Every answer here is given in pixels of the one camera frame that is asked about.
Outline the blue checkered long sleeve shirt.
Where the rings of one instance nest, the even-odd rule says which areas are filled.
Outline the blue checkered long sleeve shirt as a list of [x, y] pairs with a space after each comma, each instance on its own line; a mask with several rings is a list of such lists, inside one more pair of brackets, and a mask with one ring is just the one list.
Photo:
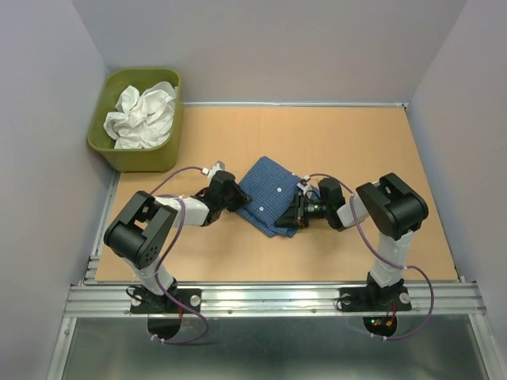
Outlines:
[[268, 238], [292, 238], [297, 229], [275, 226], [275, 221], [291, 206], [301, 178], [271, 158], [263, 156], [241, 179], [239, 187], [251, 201], [237, 214]]

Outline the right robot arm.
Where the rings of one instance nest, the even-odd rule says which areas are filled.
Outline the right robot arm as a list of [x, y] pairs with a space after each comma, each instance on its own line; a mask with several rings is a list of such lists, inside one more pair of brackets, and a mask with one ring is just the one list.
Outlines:
[[275, 221], [281, 228], [307, 228], [312, 219], [325, 219], [338, 231], [360, 228], [371, 219], [379, 231], [376, 247], [368, 245], [375, 263], [363, 287], [339, 289], [337, 309], [342, 312], [409, 311], [409, 292], [404, 284], [406, 255], [415, 232], [427, 219], [427, 203], [398, 175], [388, 173], [375, 183], [357, 187], [346, 198], [346, 189], [338, 179], [322, 175], [318, 192], [309, 178], [298, 184], [298, 192], [286, 211]]

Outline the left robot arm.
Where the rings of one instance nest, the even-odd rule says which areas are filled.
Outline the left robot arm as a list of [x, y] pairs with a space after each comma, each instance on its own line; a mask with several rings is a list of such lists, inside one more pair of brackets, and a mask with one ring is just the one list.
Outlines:
[[141, 282], [128, 292], [131, 312], [174, 313], [177, 309], [177, 281], [163, 266], [161, 253], [173, 227], [177, 227], [177, 240], [184, 226], [208, 226], [223, 211], [236, 212], [252, 201], [232, 173], [219, 169], [207, 177], [209, 185], [189, 197], [137, 191], [106, 229], [104, 244]]

